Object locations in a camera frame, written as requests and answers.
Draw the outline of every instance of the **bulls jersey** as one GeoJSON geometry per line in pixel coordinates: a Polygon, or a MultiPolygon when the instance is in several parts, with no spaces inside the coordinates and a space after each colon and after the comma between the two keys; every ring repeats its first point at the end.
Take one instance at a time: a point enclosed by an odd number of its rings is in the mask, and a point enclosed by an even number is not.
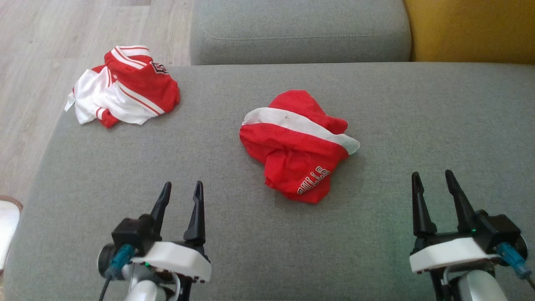
{"type": "Polygon", "coordinates": [[[69,98],[80,124],[97,118],[110,128],[118,121],[141,125],[172,111],[179,89],[147,47],[117,46],[105,54],[104,65],[85,71],[69,98]]]}
{"type": "Polygon", "coordinates": [[[249,112],[240,128],[247,153],[264,164],[265,184],[288,199],[317,204],[331,173],[360,143],[345,120],[328,116],[307,91],[290,90],[249,112]]]}

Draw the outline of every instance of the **fabric seam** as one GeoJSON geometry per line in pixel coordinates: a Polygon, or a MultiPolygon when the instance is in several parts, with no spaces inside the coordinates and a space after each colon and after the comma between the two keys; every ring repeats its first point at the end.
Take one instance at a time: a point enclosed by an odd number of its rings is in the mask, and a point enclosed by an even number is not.
{"type": "Polygon", "coordinates": [[[199,26],[204,33],[204,35],[212,41],[215,42],[227,42],[227,43],[254,43],[254,42],[282,42],[282,41],[298,41],[298,40],[365,40],[365,39],[382,39],[391,35],[399,34],[402,32],[407,31],[406,29],[402,29],[399,31],[391,32],[388,34],[383,35],[368,35],[368,36],[357,36],[357,35],[304,35],[304,36],[274,36],[274,37],[251,37],[251,38],[245,38],[245,39],[235,39],[231,37],[218,37],[209,34],[204,26],[199,23],[199,26]]]}

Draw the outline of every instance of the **robotic arm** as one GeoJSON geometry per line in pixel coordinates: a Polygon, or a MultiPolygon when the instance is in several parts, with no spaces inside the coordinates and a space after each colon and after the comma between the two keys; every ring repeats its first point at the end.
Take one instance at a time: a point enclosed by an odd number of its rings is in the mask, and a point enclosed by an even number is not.
{"type": "Polygon", "coordinates": [[[505,215],[474,212],[451,170],[448,190],[457,212],[457,232],[437,233],[424,200],[424,187],[412,174],[412,222],[416,236],[410,255],[414,273],[429,272],[437,301],[507,301],[494,279],[494,265],[511,266],[519,279],[530,279],[528,250],[520,229],[505,215]]]}
{"type": "Polygon", "coordinates": [[[112,280],[130,281],[125,301],[188,301],[193,283],[210,281],[212,267],[204,253],[203,184],[197,182],[192,217],[184,240],[164,242],[160,236],[171,183],[167,182],[151,214],[124,219],[111,233],[113,244],[105,245],[98,256],[98,271],[106,279],[100,300],[112,280]],[[170,284],[174,291],[162,286],[170,284]]]}

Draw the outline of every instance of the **red stripe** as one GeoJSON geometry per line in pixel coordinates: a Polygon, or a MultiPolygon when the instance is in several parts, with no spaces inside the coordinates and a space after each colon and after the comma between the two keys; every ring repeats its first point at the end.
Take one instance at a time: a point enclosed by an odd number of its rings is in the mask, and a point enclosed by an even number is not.
{"type": "Polygon", "coordinates": [[[160,113],[158,113],[158,111],[156,111],[155,109],[149,107],[146,103],[144,103],[144,102],[142,102],[141,100],[139,100],[139,99],[137,99],[137,98],[131,96],[130,94],[126,93],[126,91],[123,90],[123,88],[121,88],[120,86],[119,86],[119,89],[121,89],[121,91],[122,91],[123,93],[125,93],[126,95],[128,95],[131,99],[133,99],[133,100],[139,102],[140,104],[144,105],[145,107],[149,108],[151,111],[153,111],[153,112],[156,113],[157,115],[160,115],[160,113]]]}
{"type": "Polygon", "coordinates": [[[118,53],[122,58],[124,58],[125,60],[127,60],[127,61],[129,61],[129,62],[132,62],[132,63],[134,63],[134,64],[138,64],[138,65],[141,66],[141,67],[145,67],[145,65],[141,64],[140,62],[138,62],[138,61],[134,61],[133,59],[130,59],[130,58],[128,58],[128,57],[125,57],[125,56],[119,51],[119,49],[117,49],[117,47],[115,47],[115,49],[116,49],[117,53],[118,53]]]}

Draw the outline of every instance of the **sofa seat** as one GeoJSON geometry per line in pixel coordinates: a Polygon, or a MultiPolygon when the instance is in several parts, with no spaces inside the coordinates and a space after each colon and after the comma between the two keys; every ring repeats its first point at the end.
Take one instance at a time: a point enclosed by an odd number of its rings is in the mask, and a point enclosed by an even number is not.
{"type": "MultiPolygon", "coordinates": [[[[102,246],[125,217],[149,212],[173,183],[162,228],[180,240],[204,182],[212,278],[192,300],[430,300],[414,247],[411,174],[425,186],[439,231],[457,220],[444,171],[474,209],[506,214],[531,254],[535,185],[535,67],[470,63],[349,63],[169,68],[181,102],[142,126],[79,125],[61,116],[35,178],[5,272],[9,301],[96,300],[102,246]],[[247,112],[289,89],[307,90],[349,122],[360,150],[333,172],[318,205],[264,185],[238,131],[247,112]]],[[[533,260],[528,264],[533,268],[533,260]]],[[[511,269],[512,301],[531,296],[511,269]]],[[[112,282],[106,300],[123,300],[112,282]]]]}

